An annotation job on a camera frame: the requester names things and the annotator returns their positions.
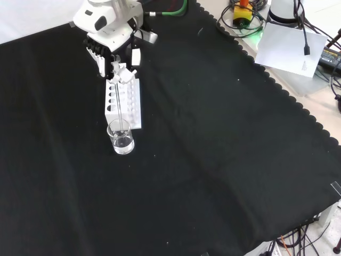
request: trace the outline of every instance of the cable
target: cable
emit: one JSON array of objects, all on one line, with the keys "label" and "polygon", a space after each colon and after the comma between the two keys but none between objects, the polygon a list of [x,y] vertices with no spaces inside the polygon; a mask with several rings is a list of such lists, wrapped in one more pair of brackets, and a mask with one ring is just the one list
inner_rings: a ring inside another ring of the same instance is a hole
[{"label": "cable", "polygon": [[[326,82],[329,83],[328,77],[319,69],[319,67],[316,67],[316,70],[317,70],[324,78],[320,77],[318,74],[315,74],[315,75],[316,75],[317,77],[319,77],[320,79],[322,79],[322,80],[324,80],[324,81],[326,81]],[[340,84],[340,82],[339,82],[338,80],[335,80],[335,81],[336,81],[338,84],[333,83],[333,86],[336,86],[336,87],[338,87],[338,88],[341,89],[341,84]]]},{"label": "cable", "polygon": [[[299,8],[302,8],[302,14],[301,17],[298,16],[298,10]],[[310,47],[308,45],[307,40],[307,33],[305,31],[304,22],[305,22],[305,10],[303,7],[303,4],[301,3],[301,0],[298,0],[298,4],[296,4],[296,0],[294,0],[294,18],[297,20],[298,27],[303,29],[303,35],[304,35],[304,55],[310,55]]]},{"label": "cable", "polygon": [[333,85],[334,85],[333,81],[334,81],[334,73],[335,73],[337,67],[340,65],[340,63],[341,63],[341,60],[339,60],[339,62],[336,64],[336,66],[335,66],[334,69],[332,70],[332,73],[331,73],[331,76],[330,76],[330,80],[329,80],[329,84],[330,84],[331,90],[332,90],[332,92],[335,94],[335,99],[338,100],[338,101],[341,101],[341,95],[336,94],[336,92],[335,92],[335,90],[334,90],[334,87],[333,87]]},{"label": "cable", "polygon": [[[307,226],[305,226],[304,237],[307,234],[308,227],[309,227],[309,224]],[[305,248],[305,238],[303,239],[303,248]]]},{"label": "cable", "polygon": [[[304,23],[307,27],[309,27],[312,31],[314,31],[315,33],[317,33],[317,34],[320,34],[321,35],[321,33],[323,33],[323,34],[325,34],[326,36],[328,36],[331,40],[328,40],[328,42],[329,43],[331,43],[333,40],[334,40],[334,38],[332,38],[330,35],[328,35],[326,32],[324,32],[322,29],[320,29],[320,28],[318,28],[318,27],[316,27],[316,26],[314,26],[314,25],[312,25],[307,19],[305,19],[305,23]],[[333,45],[334,46],[336,46],[338,49],[340,49],[341,50],[341,44],[339,43],[339,42],[334,42],[333,43]]]},{"label": "cable", "polygon": [[[294,231],[293,231],[293,244],[295,243],[295,236],[294,236]],[[295,256],[295,247],[293,246],[293,255]]]},{"label": "cable", "polygon": [[314,240],[313,242],[311,242],[311,243],[308,244],[307,246],[303,247],[302,249],[308,247],[309,245],[312,245],[312,244],[315,243],[317,240],[319,240],[319,239],[323,236],[324,232],[326,232],[326,230],[328,229],[329,226],[330,226],[330,223],[328,224],[328,226],[325,228],[325,230],[322,232],[322,234],[321,234],[316,240]]},{"label": "cable", "polygon": [[[301,229],[300,229],[300,228],[297,228],[297,232],[298,232],[297,241],[294,242],[293,244],[287,244],[287,245],[286,245],[287,248],[293,248],[293,247],[299,245],[300,241],[302,240]],[[280,247],[285,248],[285,247],[284,247],[284,244],[281,242],[280,239],[276,239],[276,242],[277,242],[277,244],[278,244]]]},{"label": "cable", "polygon": [[[225,24],[225,26],[227,26],[228,28],[231,28],[231,29],[254,30],[253,32],[251,32],[251,33],[249,33],[247,35],[241,35],[241,36],[231,36],[230,35],[230,37],[233,37],[233,38],[246,38],[246,37],[254,35],[254,34],[258,33],[259,31],[263,30],[263,24],[265,22],[265,19],[258,12],[259,9],[258,9],[258,6],[257,6],[257,2],[259,2],[259,1],[262,1],[261,2],[262,5],[264,4],[264,1],[266,1],[266,3],[267,3],[267,0],[256,0],[254,2],[249,2],[249,4],[253,7],[252,9],[250,9],[248,7],[241,6],[241,5],[237,4],[237,2],[239,2],[239,1],[231,1],[230,0],[230,4],[222,11],[222,14],[221,14],[220,18],[217,20],[216,28],[218,29],[218,31],[221,32],[223,35],[226,35],[225,32],[220,29],[220,21],[222,21]],[[248,25],[241,25],[240,27],[232,27],[232,26],[228,25],[225,22],[225,20],[223,19],[223,16],[226,14],[226,12],[229,9],[233,9],[235,6],[238,6],[238,7],[242,8],[242,9],[247,9],[247,10],[249,10],[249,11],[251,11],[253,13],[253,16],[252,16],[252,19],[250,20],[250,23],[254,20],[254,18],[257,18],[261,24],[258,27],[255,27],[255,28],[249,28]]]},{"label": "cable", "polygon": [[184,16],[189,7],[189,0],[183,0],[182,7],[174,12],[145,12],[146,16]]},{"label": "cable", "polygon": [[[309,239],[309,237],[308,237],[308,235],[307,235],[307,233],[305,232],[305,237],[308,239],[308,241],[311,243],[311,240]],[[316,254],[318,255],[318,256],[320,256],[319,255],[319,252],[317,251],[317,249],[315,248],[315,246],[313,245],[313,244],[311,244],[311,246],[313,247],[313,249],[314,249],[314,251],[316,252]]]},{"label": "cable", "polygon": [[291,256],[291,254],[290,254],[290,252],[289,252],[289,250],[288,250],[288,248],[286,246],[286,242],[284,242],[283,236],[281,236],[281,238],[282,238],[282,242],[283,242],[283,245],[284,245],[285,249],[287,250],[289,256]]}]

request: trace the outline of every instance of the water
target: water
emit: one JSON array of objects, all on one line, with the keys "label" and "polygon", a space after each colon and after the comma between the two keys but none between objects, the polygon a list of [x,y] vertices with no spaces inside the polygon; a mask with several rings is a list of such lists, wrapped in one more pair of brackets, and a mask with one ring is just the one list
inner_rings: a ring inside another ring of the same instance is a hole
[{"label": "water", "polygon": [[128,136],[119,138],[113,143],[113,148],[116,153],[125,155],[130,153],[134,149],[134,140]]}]

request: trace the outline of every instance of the white wall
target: white wall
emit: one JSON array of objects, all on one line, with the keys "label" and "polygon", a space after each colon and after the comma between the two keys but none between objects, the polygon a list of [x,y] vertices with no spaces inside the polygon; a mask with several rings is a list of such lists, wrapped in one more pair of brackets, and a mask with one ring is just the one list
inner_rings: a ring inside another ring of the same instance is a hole
[{"label": "white wall", "polygon": [[72,20],[83,0],[0,0],[0,44]]}]

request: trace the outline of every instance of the green cable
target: green cable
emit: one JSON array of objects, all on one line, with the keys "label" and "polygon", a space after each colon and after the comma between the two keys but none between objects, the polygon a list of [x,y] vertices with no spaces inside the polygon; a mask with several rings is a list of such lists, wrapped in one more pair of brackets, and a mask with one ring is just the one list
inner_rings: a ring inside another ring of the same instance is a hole
[{"label": "green cable", "polygon": [[176,16],[176,15],[182,14],[186,10],[187,1],[188,0],[183,0],[183,5],[179,10],[177,10],[175,12],[163,12],[162,15],[164,15],[164,16]]}]

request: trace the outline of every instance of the orange device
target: orange device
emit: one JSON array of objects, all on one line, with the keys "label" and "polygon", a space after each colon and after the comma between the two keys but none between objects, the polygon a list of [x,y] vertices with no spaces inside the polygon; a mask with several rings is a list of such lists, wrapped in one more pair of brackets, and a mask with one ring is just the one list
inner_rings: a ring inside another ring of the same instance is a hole
[{"label": "orange device", "polygon": [[[252,6],[249,4],[249,0],[240,0],[239,5],[243,7],[247,7],[252,10]],[[239,6],[234,7],[233,25],[237,27],[244,27],[251,23],[251,19],[252,19],[252,11],[245,9],[245,8],[241,8]]]}]

